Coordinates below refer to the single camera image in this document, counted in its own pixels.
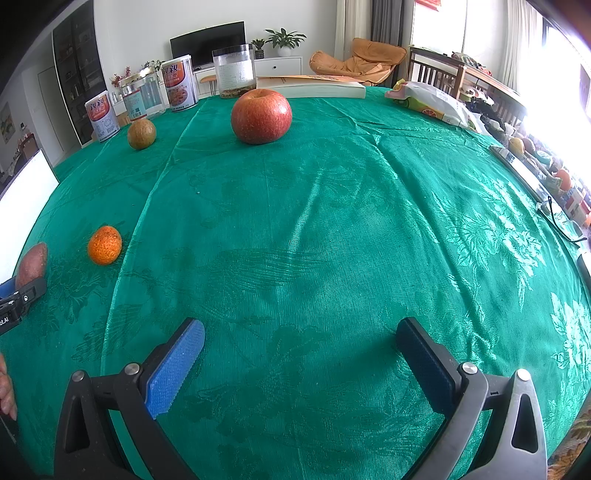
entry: stool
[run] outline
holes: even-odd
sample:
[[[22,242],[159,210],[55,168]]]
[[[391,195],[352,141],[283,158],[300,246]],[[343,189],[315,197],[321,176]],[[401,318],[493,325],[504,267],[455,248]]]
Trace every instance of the stool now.
[[[212,93],[212,96],[214,96],[217,90],[217,77],[215,75],[208,75],[199,80],[199,83],[206,82],[209,82],[209,91]]]

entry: white drawer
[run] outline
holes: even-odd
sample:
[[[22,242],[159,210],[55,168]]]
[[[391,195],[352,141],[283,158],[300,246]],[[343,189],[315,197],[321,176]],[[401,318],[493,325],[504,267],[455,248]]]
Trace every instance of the white drawer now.
[[[301,75],[301,57],[255,60],[258,77]]]

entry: blue gripper pad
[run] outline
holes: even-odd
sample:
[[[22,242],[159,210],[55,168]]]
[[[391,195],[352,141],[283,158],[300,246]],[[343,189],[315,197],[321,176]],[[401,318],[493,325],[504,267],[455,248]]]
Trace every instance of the blue gripper pad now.
[[[418,334],[408,319],[402,320],[396,329],[396,345],[425,393],[433,411],[451,418],[456,410],[454,382],[443,368],[435,352]]]
[[[205,343],[205,327],[193,320],[174,343],[146,385],[145,405],[155,419],[168,412]]]
[[[3,284],[0,285],[0,299],[4,299],[9,295],[12,295],[16,291],[16,282],[17,278],[12,277],[6,280]]]

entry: red apple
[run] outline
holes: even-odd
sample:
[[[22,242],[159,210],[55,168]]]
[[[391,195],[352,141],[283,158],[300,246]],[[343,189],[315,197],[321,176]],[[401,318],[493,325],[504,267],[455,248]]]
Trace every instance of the red apple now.
[[[257,88],[236,101],[230,122],[232,130],[244,143],[274,142],[290,129],[290,103],[280,93]]]

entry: framed picture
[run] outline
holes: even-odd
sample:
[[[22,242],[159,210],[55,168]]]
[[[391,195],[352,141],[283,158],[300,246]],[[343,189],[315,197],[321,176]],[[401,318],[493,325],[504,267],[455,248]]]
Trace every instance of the framed picture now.
[[[14,135],[16,131],[14,128],[14,124],[12,123],[12,115],[10,114],[10,107],[8,106],[8,102],[0,111],[0,131],[2,131],[2,138],[4,139],[4,143],[8,143],[10,137]]]

